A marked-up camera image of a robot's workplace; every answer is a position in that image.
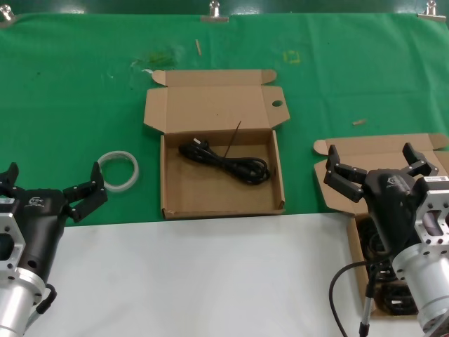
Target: open cardboard box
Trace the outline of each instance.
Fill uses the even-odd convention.
[[[440,133],[317,140],[314,143],[314,150],[319,154],[327,156],[329,147],[335,145],[340,160],[344,164],[359,167],[367,171],[374,169],[401,169],[408,165],[402,154],[403,146],[406,143],[411,143],[416,151],[421,152],[428,161],[438,167],[440,176],[448,175],[449,152],[436,150],[448,146],[449,139]],[[315,172],[326,205],[331,209],[353,215],[347,228],[349,249],[354,262],[362,261],[363,254],[358,235],[358,224],[361,220],[369,216],[365,200],[362,199],[359,203],[354,203],[324,183],[326,160],[320,161],[315,165]],[[368,273],[362,267],[356,268],[355,273],[358,291],[362,302],[364,302]],[[416,318],[416,316],[391,316],[375,305],[373,306],[372,317],[397,319]]]
[[[290,118],[274,70],[155,71],[165,88],[148,90],[144,123],[162,131],[161,208],[164,218],[273,215],[284,211],[276,125]],[[194,138],[227,157],[265,160],[271,178],[252,186],[184,158]]]

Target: green mat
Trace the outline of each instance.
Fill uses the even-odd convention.
[[[200,57],[195,40],[201,45]],[[327,211],[317,188],[316,139],[447,133],[449,35],[443,23],[395,14],[234,16],[28,15],[0,31],[0,170],[23,188],[62,189],[124,150],[136,185],[81,224],[161,220],[159,134],[145,127],[143,69],[272,68],[291,120],[278,129],[287,213]],[[359,119],[363,125],[353,126]],[[111,183],[130,167],[107,167]]]

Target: box flap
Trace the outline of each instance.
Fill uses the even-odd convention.
[[[437,150],[449,145],[449,139],[442,133],[415,133],[410,135],[389,135],[371,137],[348,137],[317,140],[314,150],[319,154],[328,154],[331,145],[337,147],[338,153],[370,154],[385,152],[402,152],[405,143],[412,143],[417,151]]]
[[[156,70],[163,86],[260,86],[276,79],[274,70]]]
[[[164,133],[272,128],[290,118],[274,70],[156,71],[144,123]]]
[[[433,151],[445,147],[449,143],[448,138],[440,133],[317,140],[314,143],[314,150],[319,154],[326,155],[329,146],[334,144],[337,147],[340,160],[344,164],[367,171],[401,169],[407,165],[407,161],[402,155],[405,143],[412,143],[412,146],[421,152],[427,160],[439,167],[440,176],[447,175],[449,171],[449,152]],[[354,215],[368,212],[365,200],[362,199],[359,203],[354,203],[324,183],[326,160],[315,165],[315,173],[323,198],[329,208]]]

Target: cable connector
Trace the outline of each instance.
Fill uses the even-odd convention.
[[[360,328],[358,328],[358,334],[360,337],[366,337],[368,335],[368,332],[370,331],[370,325],[360,323]]]
[[[373,307],[374,298],[365,297],[365,305],[363,306],[363,315],[360,322],[358,334],[360,337],[366,337],[370,330],[371,308]]]

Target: black wire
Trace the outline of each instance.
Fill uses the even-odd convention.
[[[388,283],[396,281],[398,279],[389,261],[381,262],[377,265],[377,267],[379,268],[379,270],[376,276],[376,282]],[[371,265],[367,269],[368,275],[371,276],[371,274],[375,271],[376,266]]]
[[[368,248],[376,255],[385,254],[384,244],[380,240],[379,233],[376,233],[368,240]]]
[[[404,284],[384,284],[380,289],[384,308],[391,315],[416,315],[417,308],[410,289]]]
[[[56,296],[58,293],[56,292],[56,289],[51,284],[47,283],[46,288],[50,290],[50,293],[46,297],[45,300],[42,300],[42,302],[39,303],[39,305],[36,307],[36,312],[40,315],[43,315],[47,309],[51,306],[51,303],[56,299]]]
[[[220,167],[249,185],[259,185],[270,177],[268,165],[261,158],[224,158],[209,147],[208,142],[192,142],[179,146],[180,154],[201,164]]]
[[[377,274],[380,272],[380,270],[382,270],[382,263],[378,263],[376,268],[370,275],[368,284],[366,285],[366,293],[365,293],[366,297],[374,298],[374,290],[377,281]]]
[[[361,262],[355,262],[355,263],[351,263],[350,265],[346,265],[344,266],[342,269],[340,269],[337,274],[335,274],[335,276],[333,277],[332,281],[330,281],[330,286],[329,286],[329,303],[330,303],[330,309],[332,310],[332,314],[334,315],[335,318],[335,322],[338,325],[338,328],[340,329],[342,335],[344,337],[348,337],[348,335],[346,334],[346,331],[344,331],[344,328],[342,326],[342,323],[340,322],[340,318],[338,318],[338,314],[337,314],[337,310],[335,309],[335,305],[334,305],[334,285],[336,283],[336,281],[338,280],[338,278],[347,270],[350,270],[352,268],[355,267],[363,267],[370,264],[367,261],[361,261]]]

